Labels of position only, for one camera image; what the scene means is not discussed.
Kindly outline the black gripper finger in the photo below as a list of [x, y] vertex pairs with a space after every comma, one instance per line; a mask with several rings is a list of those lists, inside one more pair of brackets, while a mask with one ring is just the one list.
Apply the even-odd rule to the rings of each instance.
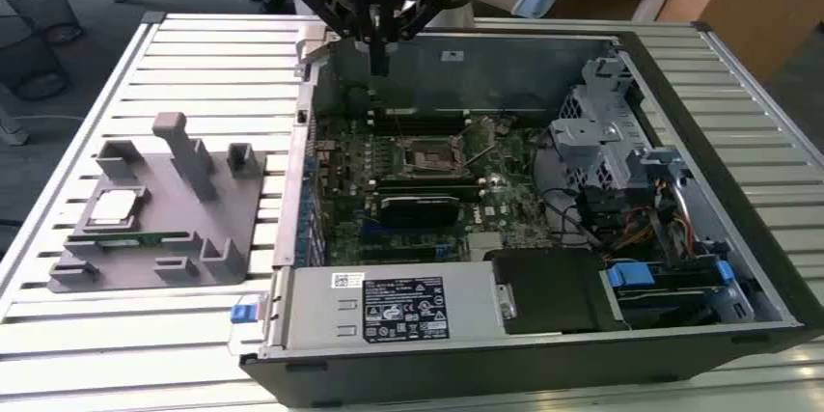
[[450, 6], [450, 0], [420, 0], [405, 10], [400, 5], [381, 7], [381, 74], [389, 73], [389, 45], [408, 41], [424, 30], [436, 15]]
[[354, 0], [300, 0], [342, 39], [353, 39], [368, 55], [369, 72], [381, 73], [381, 40], [368, 8]]

